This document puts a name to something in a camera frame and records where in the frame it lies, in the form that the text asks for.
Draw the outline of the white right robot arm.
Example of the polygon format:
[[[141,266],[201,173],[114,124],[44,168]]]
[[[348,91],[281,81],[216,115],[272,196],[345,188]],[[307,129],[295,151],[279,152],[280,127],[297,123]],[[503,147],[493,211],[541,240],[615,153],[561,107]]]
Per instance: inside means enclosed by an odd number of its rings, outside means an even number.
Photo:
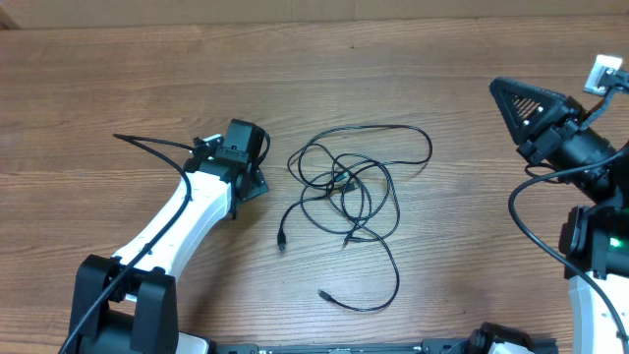
[[[586,110],[573,97],[498,77],[489,91],[505,121],[525,171],[531,173],[508,200],[520,230],[564,266],[570,282],[576,353],[628,350],[628,149],[614,148],[591,125],[618,93],[627,93],[625,72],[603,74],[602,100]],[[592,201],[575,206],[562,225],[556,249],[525,225],[517,196],[537,183],[572,184]]]

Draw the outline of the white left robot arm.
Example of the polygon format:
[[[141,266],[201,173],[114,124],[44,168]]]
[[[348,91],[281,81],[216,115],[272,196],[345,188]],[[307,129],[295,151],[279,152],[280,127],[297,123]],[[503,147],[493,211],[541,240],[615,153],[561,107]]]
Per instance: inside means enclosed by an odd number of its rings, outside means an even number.
[[[110,258],[80,265],[63,353],[209,353],[210,340],[178,325],[177,281],[210,229],[267,192],[252,150],[199,150],[147,227]]]

